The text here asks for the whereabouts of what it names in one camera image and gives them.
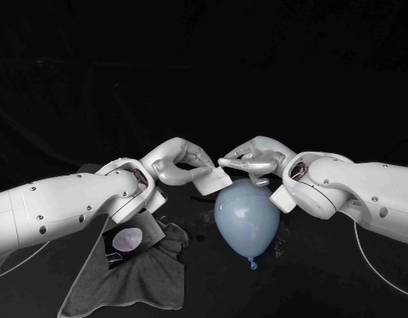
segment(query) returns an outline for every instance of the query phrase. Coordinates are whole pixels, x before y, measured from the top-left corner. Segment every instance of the light blue balloon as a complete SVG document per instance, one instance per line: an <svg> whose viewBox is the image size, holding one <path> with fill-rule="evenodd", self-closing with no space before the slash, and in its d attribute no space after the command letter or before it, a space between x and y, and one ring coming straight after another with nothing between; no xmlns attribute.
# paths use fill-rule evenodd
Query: light blue balloon
<svg viewBox="0 0 408 318"><path fill-rule="evenodd" d="M232 249L250 261L263 253L279 225L279 209L269 200L272 191L237 179L220 190L214 203L216 225Z"/></svg>

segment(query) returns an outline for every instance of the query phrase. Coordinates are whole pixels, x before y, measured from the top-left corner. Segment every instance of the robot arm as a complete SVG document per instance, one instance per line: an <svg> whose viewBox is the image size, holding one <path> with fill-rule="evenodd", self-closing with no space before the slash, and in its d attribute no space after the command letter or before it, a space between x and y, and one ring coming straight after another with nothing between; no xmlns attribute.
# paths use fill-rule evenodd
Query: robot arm
<svg viewBox="0 0 408 318"><path fill-rule="evenodd" d="M245 155L259 155L253 148L255 145ZM271 151L282 151L273 143ZM271 201L284 213L289 213L295 206L320 219L343 212L363 228L408 243L406 167L377 162L356 164L338 154L302 152L282 162L282 171L279 164L271 162L271 170L258 172L256 164L262 163L262 160L256 161L262 158L258 155L240 160L220 158L219 164L255 176L271 171L282 177Z"/></svg>
<svg viewBox="0 0 408 318"><path fill-rule="evenodd" d="M181 170L177 162L196 168ZM210 177L213 170L203 149L173 138L141 160L119 158L95 174L59 176L3 191L0 255L80 231L99 214L124 223L142 209L155 212L167 200L155 180L176 186ZM219 190L200 186L209 193Z"/></svg>

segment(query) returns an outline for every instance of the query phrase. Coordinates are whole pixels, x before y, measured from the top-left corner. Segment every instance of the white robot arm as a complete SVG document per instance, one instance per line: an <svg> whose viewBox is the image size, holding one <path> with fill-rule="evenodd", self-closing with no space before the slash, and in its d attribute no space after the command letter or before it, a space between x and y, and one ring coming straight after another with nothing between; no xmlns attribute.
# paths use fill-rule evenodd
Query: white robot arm
<svg viewBox="0 0 408 318"><path fill-rule="evenodd" d="M265 174L282 178L271 201L284 213L295 206L320 219L343 212L363 228L408 243L406 167L379 162L356 164L325 152L294 154L262 136L236 147L219 165L246 171L256 186L268 184L261 179Z"/></svg>
<svg viewBox="0 0 408 318"><path fill-rule="evenodd" d="M181 170L177 162L196 168ZM115 223L127 222L141 209L152 213L167 200L155 180L176 186L204 176L210 182L214 169L203 149L173 138L141 160L119 158L95 174L59 176L3 191L0 255L78 232L102 213ZM199 185L206 193L219 190L214 183Z"/></svg>

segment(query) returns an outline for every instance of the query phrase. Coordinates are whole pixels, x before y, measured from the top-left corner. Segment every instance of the white cable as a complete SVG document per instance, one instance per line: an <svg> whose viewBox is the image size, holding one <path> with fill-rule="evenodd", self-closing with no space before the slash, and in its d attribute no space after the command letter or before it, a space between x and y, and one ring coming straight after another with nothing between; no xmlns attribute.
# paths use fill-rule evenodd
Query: white cable
<svg viewBox="0 0 408 318"><path fill-rule="evenodd" d="M356 234L356 240L357 240L357 242L358 242L358 231L357 231L357 229L356 229L356 222L354 222L354 234ZM408 295L408 292L403 291L400 288L397 288L397 287L384 279L384 277L380 275L380 273L377 272L377 270L373 268L373 266L371 266L371 264L370 264L370 262L369 262L369 260L367 260L367 257L366 257L366 255L364 255L360 242L358 242L358 250L361 251L364 260L366 260L366 262L367 262L370 268L373 269L374 273L380 276L382 280L383 280L397 291L400 291L400 293L405 293L405 294Z"/></svg>
<svg viewBox="0 0 408 318"><path fill-rule="evenodd" d="M46 244L39 248L39 250L31 254L31 256L30 256L21 263L18 263L10 270L7 270L7 271L0 275L0 277L4 276L11 270L14 270L14 269L39 253L39 251L46 247L46 245L49 244L49 242L46 242Z"/></svg>

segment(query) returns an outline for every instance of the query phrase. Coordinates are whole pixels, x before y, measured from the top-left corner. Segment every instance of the balloon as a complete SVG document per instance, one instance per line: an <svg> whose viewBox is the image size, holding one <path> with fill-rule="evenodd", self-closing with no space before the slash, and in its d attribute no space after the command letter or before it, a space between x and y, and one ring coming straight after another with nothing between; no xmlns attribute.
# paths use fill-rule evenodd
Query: balloon
<svg viewBox="0 0 408 318"><path fill-rule="evenodd" d="M216 225L232 249L250 261L263 253L279 225L279 209L272 204L268 187L237 179L220 190L214 203Z"/></svg>
<svg viewBox="0 0 408 318"><path fill-rule="evenodd" d="M138 247L141 240L142 231L137 227L132 227L121 230L115 235L112 239L112 246L121 252L129 252Z"/></svg>

